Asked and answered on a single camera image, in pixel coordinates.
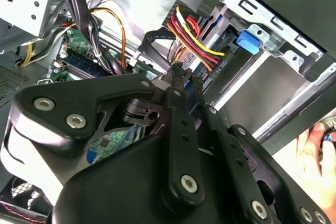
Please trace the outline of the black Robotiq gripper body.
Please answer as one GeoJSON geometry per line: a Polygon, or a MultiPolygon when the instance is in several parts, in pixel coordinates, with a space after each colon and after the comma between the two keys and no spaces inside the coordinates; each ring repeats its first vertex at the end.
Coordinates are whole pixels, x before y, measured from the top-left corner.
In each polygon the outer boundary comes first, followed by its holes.
{"type": "Polygon", "coordinates": [[[169,129],[87,167],[64,185],[52,223],[236,223],[204,132],[169,129]]]}

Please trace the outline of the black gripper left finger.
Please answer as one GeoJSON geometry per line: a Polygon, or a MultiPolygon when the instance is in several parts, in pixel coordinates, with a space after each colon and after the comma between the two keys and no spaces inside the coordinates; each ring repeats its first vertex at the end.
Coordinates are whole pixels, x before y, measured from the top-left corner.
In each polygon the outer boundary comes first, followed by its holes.
{"type": "Polygon", "coordinates": [[[24,88],[12,101],[1,162],[56,204],[64,185],[91,166],[83,158],[94,140],[136,125],[146,136],[196,130],[186,72],[175,65],[162,81],[122,74],[24,88]]]}

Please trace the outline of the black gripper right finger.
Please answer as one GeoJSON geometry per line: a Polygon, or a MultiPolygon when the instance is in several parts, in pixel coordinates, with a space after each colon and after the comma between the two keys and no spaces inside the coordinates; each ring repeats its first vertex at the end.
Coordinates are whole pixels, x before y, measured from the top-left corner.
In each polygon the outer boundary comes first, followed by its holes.
{"type": "Polygon", "coordinates": [[[205,104],[200,82],[190,71],[183,77],[188,105],[198,115],[206,143],[223,164],[232,188],[236,223],[330,223],[330,215],[242,126],[227,128],[219,113],[205,104]]]}

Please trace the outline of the person hand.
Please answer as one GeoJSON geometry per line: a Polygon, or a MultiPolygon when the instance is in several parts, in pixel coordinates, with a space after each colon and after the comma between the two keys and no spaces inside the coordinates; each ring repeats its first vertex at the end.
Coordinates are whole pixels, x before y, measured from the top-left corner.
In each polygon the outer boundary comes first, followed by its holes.
{"type": "Polygon", "coordinates": [[[298,184],[335,223],[335,132],[324,140],[325,126],[318,122],[297,138],[298,184]]]}

